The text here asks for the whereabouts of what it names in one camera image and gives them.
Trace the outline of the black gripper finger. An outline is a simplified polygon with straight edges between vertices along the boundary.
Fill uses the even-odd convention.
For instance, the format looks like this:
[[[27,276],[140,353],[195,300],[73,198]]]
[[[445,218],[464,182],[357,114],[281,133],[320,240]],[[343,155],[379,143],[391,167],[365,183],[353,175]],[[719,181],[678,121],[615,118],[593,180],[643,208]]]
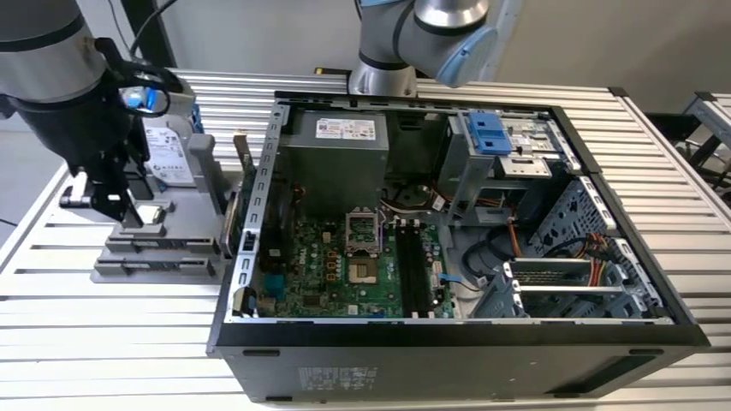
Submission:
[[[87,173],[79,172],[61,192],[60,207],[89,207],[91,190],[92,184],[88,181]]]
[[[93,189],[93,210],[113,218],[124,228],[141,228],[144,223],[127,190]]]

